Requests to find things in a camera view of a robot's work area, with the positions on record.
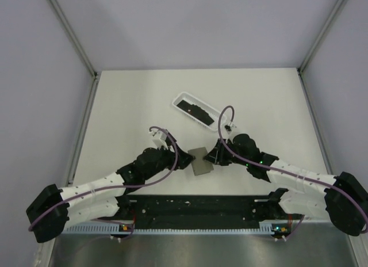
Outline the grey leather card holder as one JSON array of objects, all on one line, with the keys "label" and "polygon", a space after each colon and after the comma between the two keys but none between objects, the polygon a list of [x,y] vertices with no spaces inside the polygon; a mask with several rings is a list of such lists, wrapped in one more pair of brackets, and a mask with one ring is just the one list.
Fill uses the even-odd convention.
[{"label": "grey leather card holder", "polygon": [[194,158],[191,166],[195,176],[208,174],[214,170],[213,164],[204,160],[204,157],[208,154],[206,147],[191,149],[188,154]]}]

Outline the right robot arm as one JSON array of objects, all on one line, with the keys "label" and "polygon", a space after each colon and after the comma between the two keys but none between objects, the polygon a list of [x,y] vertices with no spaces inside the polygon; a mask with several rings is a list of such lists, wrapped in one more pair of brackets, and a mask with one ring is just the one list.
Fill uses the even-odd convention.
[{"label": "right robot arm", "polygon": [[329,220],[351,236],[367,232],[367,191],[350,173],[335,176],[290,165],[261,151],[243,133],[218,139],[204,160],[219,166],[243,165],[253,177],[275,184],[280,197],[268,204],[274,218],[299,214]]}]

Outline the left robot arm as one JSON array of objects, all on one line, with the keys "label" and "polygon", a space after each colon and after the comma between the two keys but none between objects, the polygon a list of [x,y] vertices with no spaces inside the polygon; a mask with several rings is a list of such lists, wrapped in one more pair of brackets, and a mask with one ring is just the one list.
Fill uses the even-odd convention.
[{"label": "left robot arm", "polygon": [[49,185],[26,209],[30,231],[37,243],[45,243],[89,220],[123,220],[131,214],[129,193],[160,172],[183,170],[192,161],[194,157],[180,148],[146,148],[133,162],[101,179],[64,188]]}]

